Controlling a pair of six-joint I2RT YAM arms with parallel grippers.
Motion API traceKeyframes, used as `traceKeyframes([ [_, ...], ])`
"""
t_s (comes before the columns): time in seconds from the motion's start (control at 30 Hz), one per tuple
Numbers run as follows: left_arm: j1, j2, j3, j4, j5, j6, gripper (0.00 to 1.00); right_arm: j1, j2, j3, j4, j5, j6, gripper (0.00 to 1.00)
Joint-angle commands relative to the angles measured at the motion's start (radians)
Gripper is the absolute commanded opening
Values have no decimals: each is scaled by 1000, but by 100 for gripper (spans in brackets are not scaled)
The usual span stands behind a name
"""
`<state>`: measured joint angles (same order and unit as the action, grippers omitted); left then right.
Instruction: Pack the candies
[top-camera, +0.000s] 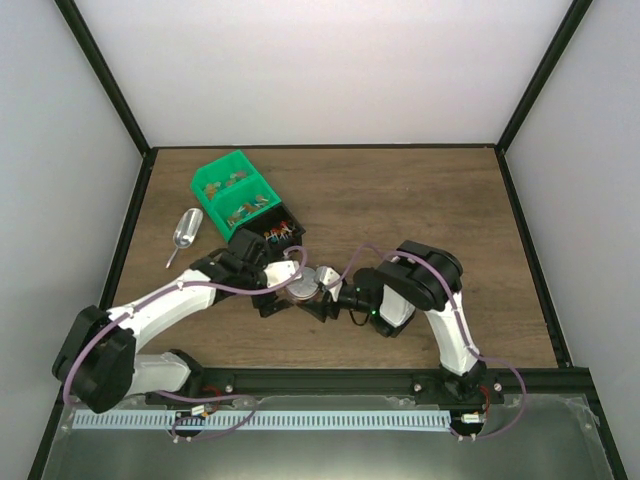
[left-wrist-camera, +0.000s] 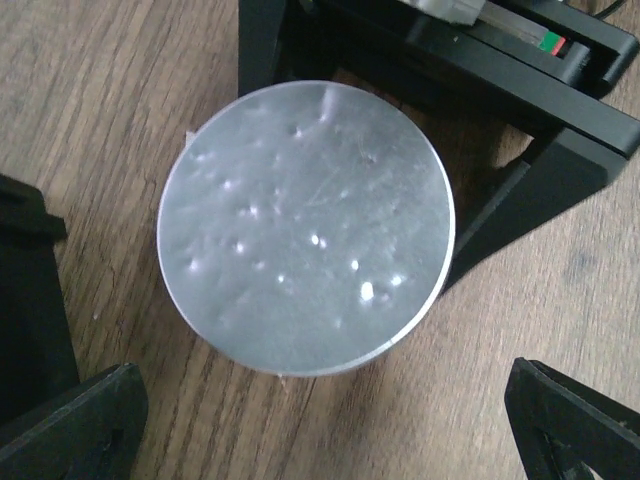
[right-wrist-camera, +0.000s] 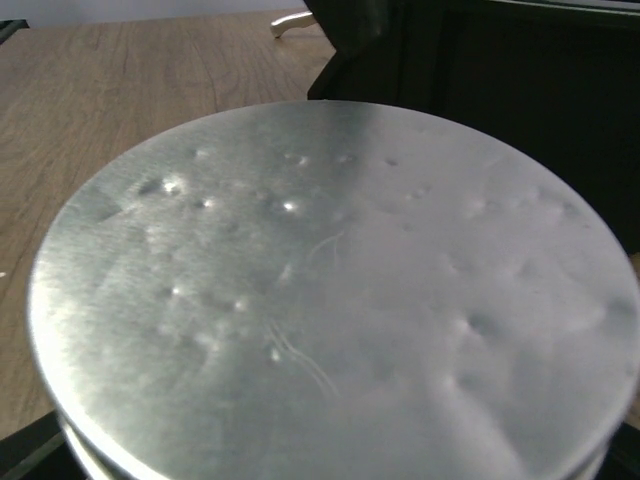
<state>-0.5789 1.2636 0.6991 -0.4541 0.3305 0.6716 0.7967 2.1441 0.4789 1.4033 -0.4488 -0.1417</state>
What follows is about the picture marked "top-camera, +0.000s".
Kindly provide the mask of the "clear round cup lid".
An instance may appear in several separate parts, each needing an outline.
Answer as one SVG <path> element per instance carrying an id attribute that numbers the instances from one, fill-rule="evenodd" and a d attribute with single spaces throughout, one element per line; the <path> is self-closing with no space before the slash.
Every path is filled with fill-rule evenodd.
<path id="1" fill-rule="evenodd" d="M 305 267 L 301 275 L 285 287 L 286 292 L 298 297 L 311 296 L 319 292 L 320 287 L 316 284 L 314 275 L 315 269 Z"/>

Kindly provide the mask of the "black lollipop bin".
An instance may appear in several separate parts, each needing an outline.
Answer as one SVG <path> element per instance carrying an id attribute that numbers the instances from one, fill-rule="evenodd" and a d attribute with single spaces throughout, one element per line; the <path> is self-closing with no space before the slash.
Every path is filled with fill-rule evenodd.
<path id="1" fill-rule="evenodd" d="M 284 250 L 293 245 L 301 245 L 305 228 L 282 202 L 268 209 L 262 209 L 236 228 L 251 231 L 263 237 L 273 250 Z"/>

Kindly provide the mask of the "silver metal scoop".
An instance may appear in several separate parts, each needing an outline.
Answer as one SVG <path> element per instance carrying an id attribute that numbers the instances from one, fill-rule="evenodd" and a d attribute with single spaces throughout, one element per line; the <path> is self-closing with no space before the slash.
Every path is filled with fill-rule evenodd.
<path id="1" fill-rule="evenodd" d="M 203 217 L 203 211 L 199 208 L 190 208 L 182 215 L 172 236 L 174 250 L 165 264 L 166 269 L 170 268 L 179 251 L 193 244 Z"/>

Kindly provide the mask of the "green two-compartment candy bin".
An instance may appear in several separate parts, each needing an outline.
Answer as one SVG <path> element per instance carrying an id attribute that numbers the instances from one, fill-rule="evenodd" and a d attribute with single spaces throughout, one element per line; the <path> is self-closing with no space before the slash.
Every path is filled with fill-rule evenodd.
<path id="1" fill-rule="evenodd" d="M 241 225 L 282 203 L 241 150 L 197 169 L 190 187 L 225 241 Z"/>

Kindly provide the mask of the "clear round plastic cup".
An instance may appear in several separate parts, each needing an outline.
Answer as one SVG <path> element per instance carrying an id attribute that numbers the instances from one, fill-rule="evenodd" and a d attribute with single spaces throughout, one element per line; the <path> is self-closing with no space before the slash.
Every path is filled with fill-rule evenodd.
<path id="1" fill-rule="evenodd" d="M 288 298 L 294 304 L 299 304 L 299 303 L 306 303 L 306 302 L 310 302 L 310 301 L 316 301 L 318 295 L 319 295 L 318 292 L 316 292 L 314 295 L 306 296 L 306 297 L 298 297 L 298 296 L 295 296 L 295 295 L 288 294 Z"/>

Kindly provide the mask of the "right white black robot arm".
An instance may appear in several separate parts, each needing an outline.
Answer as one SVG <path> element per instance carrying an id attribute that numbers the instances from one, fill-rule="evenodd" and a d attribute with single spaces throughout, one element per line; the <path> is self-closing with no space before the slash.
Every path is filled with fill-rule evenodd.
<path id="1" fill-rule="evenodd" d="M 443 389 L 451 400 L 465 403 L 479 392 L 486 363 L 465 319 L 462 275 L 451 253 L 406 240 L 377 267 L 358 269 L 351 281 L 331 267 L 317 268 L 312 281 L 320 297 L 299 307 L 321 322 L 343 311 L 363 313 L 385 338 L 397 337 L 423 313 L 438 347 Z"/>

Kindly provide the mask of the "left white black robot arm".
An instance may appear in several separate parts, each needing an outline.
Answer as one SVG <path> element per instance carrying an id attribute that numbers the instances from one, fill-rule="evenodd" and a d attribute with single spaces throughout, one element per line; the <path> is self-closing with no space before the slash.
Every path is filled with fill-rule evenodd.
<path id="1" fill-rule="evenodd" d="M 120 307 L 90 305 L 79 312 L 52 366 L 65 405 L 81 403 L 104 413 L 134 395 L 155 393 L 184 404 L 204 392 L 203 368 L 173 349 L 147 355 L 143 348 L 188 316 L 231 296 L 257 300 L 262 315 L 280 306 L 277 293 L 299 279 L 301 246 L 276 254 L 261 236 L 241 231 L 230 243 L 194 261 L 168 284 Z"/>

